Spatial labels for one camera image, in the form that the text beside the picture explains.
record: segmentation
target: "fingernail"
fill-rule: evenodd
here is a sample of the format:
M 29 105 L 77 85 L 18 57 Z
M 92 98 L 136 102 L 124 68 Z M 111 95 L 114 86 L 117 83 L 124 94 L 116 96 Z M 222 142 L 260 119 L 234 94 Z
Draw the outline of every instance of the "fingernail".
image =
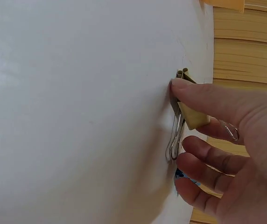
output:
M 182 78 L 174 78 L 172 79 L 172 86 L 177 87 L 179 89 L 183 89 L 185 87 L 187 87 L 188 85 L 191 85 L 192 83 L 182 79 Z

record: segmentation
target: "gold binder clip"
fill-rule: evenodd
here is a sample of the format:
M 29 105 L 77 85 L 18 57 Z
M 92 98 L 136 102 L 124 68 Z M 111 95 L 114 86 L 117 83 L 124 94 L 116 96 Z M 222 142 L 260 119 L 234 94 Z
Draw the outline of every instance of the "gold binder clip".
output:
M 184 78 L 184 70 L 178 70 L 176 73 L 176 78 Z M 180 110 L 179 100 L 170 93 L 170 104 L 174 110 L 174 120 L 173 128 L 171 133 L 171 138 L 166 149 L 166 160 L 172 162 L 177 159 L 180 148 L 180 138 L 183 133 L 185 119 Z
M 187 68 L 177 71 L 176 78 L 182 78 L 192 83 L 196 83 L 189 77 Z M 170 93 L 170 103 L 173 107 L 175 116 L 173 120 L 171 138 L 166 149 L 166 160 L 168 162 L 172 162 L 178 157 L 180 139 L 183 133 L 184 123 L 187 124 L 190 130 L 202 127 L 210 123 L 210 117 L 208 115 L 189 108 L 187 105 L 180 102 L 176 97 L 174 97 L 172 93 Z M 225 127 L 226 131 L 234 141 L 239 140 L 239 133 L 236 127 L 221 120 L 219 120 L 219 122 L 222 126 Z

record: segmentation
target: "wooden surface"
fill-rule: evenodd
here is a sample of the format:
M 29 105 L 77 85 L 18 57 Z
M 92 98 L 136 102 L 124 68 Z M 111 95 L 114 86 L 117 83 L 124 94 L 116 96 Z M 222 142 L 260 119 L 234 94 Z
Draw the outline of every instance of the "wooden surface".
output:
M 244 14 L 214 8 L 214 25 L 213 82 L 230 88 L 267 91 L 267 0 L 246 0 Z M 248 156 L 244 146 L 213 138 L 208 138 L 208 142 L 227 152 Z M 216 224 L 217 221 L 194 209 L 190 223 Z

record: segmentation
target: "hand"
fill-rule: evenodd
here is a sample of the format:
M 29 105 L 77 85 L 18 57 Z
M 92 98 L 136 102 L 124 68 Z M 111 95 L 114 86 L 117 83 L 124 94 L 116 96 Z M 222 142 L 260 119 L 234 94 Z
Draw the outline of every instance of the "hand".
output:
M 190 108 L 234 125 L 240 139 L 234 142 L 217 119 L 199 132 L 245 145 L 250 155 L 232 155 L 195 136 L 186 138 L 186 152 L 178 156 L 178 168 L 223 196 L 207 194 L 186 178 L 175 182 L 180 196 L 221 224 L 267 224 L 267 94 L 178 78 L 172 80 L 171 90 Z

